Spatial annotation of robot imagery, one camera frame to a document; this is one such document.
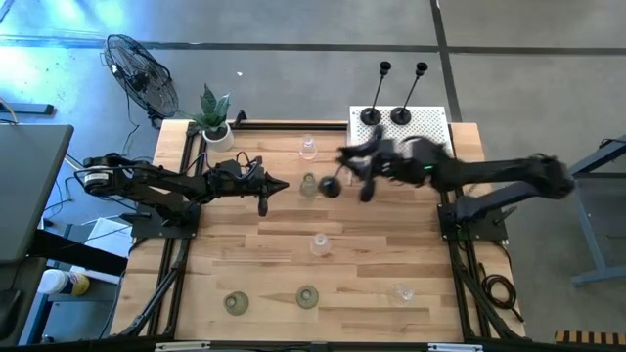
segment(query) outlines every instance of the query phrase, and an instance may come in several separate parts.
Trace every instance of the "desk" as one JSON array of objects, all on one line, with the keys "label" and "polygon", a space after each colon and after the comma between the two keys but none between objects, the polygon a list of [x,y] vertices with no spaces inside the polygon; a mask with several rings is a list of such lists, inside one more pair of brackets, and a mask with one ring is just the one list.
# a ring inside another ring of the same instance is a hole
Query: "desk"
[{"label": "desk", "polygon": [[[155,164],[178,169],[187,124],[163,123]],[[461,341],[450,257],[435,211],[439,194],[428,187],[379,180],[374,200],[359,203],[359,187],[347,186],[346,175],[341,175],[339,198],[318,195],[308,200],[298,191],[303,174],[310,171],[318,179],[333,174],[336,148],[344,145],[345,132],[310,132],[318,148],[311,161],[298,155],[303,133],[235,131],[230,151],[209,154],[211,163],[238,151],[262,155],[265,169],[291,185],[269,199],[264,218],[256,214],[256,198],[216,199],[203,208],[187,265],[176,339]],[[476,124],[454,123],[452,133],[459,158],[484,159]],[[473,193],[488,189],[481,186]],[[330,236],[330,255],[310,253],[311,236],[318,232]],[[131,254],[112,332],[127,327],[154,291],[163,244],[148,240]],[[490,242],[475,246],[488,273],[512,278],[500,248]],[[415,291],[409,307],[389,304],[385,293],[394,283]],[[295,304],[295,292],[304,285],[320,292],[318,306],[310,310]],[[239,317],[229,315],[222,303],[236,290],[249,297],[249,308]],[[166,296],[161,328],[168,305]],[[468,306],[478,331],[470,297]],[[499,313],[524,335],[512,312]]]},{"label": "desk", "polygon": [[13,331],[0,346],[18,343],[46,258],[117,275],[126,265],[125,258],[37,230],[72,132],[70,125],[0,125],[0,290],[22,292]]}]

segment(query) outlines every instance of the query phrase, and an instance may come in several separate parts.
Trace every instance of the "clear glass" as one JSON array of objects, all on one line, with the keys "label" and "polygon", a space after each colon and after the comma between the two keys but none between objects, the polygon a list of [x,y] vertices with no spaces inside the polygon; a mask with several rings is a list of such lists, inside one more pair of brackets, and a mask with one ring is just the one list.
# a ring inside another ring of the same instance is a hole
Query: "clear glass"
[{"label": "clear glass", "polygon": [[331,242],[328,236],[324,234],[316,234],[311,241],[311,253],[322,256],[331,251]]},{"label": "clear glass", "polygon": [[387,292],[387,296],[389,298],[389,303],[395,307],[406,307],[411,304],[413,301],[413,297],[415,297],[415,292],[412,288],[404,285],[404,284],[393,284],[389,288]]},{"label": "clear glass", "polygon": [[304,174],[302,183],[300,184],[300,193],[307,198],[314,198],[317,196],[317,182],[315,176],[311,172]]},{"label": "clear glass", "polygon": [[302,145],[300,146],[300,157],[305,160],[311,160],[317,155],[317,147],[315,140],[310,134],[302,136]]}]

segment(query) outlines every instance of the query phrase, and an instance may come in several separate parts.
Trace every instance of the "black bracket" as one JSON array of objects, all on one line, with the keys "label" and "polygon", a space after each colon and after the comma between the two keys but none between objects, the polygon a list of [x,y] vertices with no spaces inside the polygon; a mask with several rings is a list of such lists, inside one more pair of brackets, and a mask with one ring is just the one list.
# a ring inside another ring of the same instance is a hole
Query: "black bracket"
[{"label": "black bracket", "polygon": [[192,239],[196,236],[200,222],[201,207],[190,204],[186,212],[188,218],[182,226],[166,226],[156,209],[143,204],[137,206],[137,214],[122,214],[120,217],[133,224],[131,236],[134,238]]},{"label": "black bracket", "polygon": [[231,125],[232,129],[238,129],[239,125],[242,123],[243,120],[247,119],[247,115],[246,112],[243,110],[240,110],[239,113],[237,114],[237,118],[235,118],[235,122]]},{"label": "black bracket", "polygon": [[189,139],[191,137],[196,136],[196,134],[198,134],[200,131],[201,131],[201,128],[198,125],[198,123],[192,121],[192,122],[189,123],[189,125],[187,125],[187,134],[186,134],[186,136]]},{"label": "black bracket", "polygon": [[[480,219],[459,222],[454,203],[437,204],[437,215],[441,225],[441,238],[445,241],[504,241],[509,238],[502,221],[507,215],[501,209],[488,211]],[[464,226],[470,231],[463,231]]]}]

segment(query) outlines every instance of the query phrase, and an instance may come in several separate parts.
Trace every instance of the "glass bottle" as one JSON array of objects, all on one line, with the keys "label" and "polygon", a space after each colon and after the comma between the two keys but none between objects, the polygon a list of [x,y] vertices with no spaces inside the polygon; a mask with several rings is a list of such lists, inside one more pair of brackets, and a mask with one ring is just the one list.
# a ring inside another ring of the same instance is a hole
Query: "glass bottle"
[{"label": "glass bottle", "polygon": [[317,155],[317,147],[315,140],[310,134],[302,136],[302,144],[300,146],[300,157],[305,160],[312,160]]},{"label": "glass bottle", "polygon": [[317,181],[315,181],[315,176],[312,172],[304,174],[302,183],[300,184],[300,194],[307,198],[317,196]]}]

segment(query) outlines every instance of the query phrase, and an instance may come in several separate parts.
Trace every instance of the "white pegboard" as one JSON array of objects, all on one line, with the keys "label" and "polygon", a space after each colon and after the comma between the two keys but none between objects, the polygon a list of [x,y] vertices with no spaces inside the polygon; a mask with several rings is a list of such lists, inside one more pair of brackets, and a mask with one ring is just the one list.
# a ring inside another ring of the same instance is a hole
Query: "white pegboard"
[{"label": "white pegboard", "polygon": [[[366,142],[372,136],[374,126],[361,122],[361,111],[370,107],[350,107],[348,128],[348,145],[358,145]],[[391,111],[397,107],[376,107],[380,111],[380,125],[384,127],[384,138],[396,142],[409,136],[425,136],[435,143],[445,144],[446,151],[452,155],[452,142],[448,130],[448,120],[443,107],[407,107],[411,112],[411,121],[399,126],[391,121]]]}]

